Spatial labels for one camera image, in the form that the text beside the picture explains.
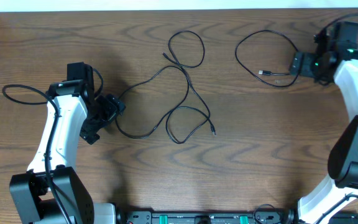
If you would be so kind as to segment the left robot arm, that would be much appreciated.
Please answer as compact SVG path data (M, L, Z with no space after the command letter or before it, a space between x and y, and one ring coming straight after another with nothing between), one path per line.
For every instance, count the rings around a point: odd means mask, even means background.
M40 93L47 121L39 148L27 171L13 175L9 183L22 223L116 222L115 206L94 202L75 169L80 139L94 144L98 131L126 108L94 87L96 72L83 62L69 63L66 80Z

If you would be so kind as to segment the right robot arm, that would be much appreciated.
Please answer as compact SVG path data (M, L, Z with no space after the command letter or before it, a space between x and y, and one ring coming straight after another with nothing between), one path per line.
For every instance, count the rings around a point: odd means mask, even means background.
M327 176L297 202L294 223L328 223L358 199L358 23L332 22L315 35L316 51L297 52L290 75L333 83L342 94L349 124L329 153Z

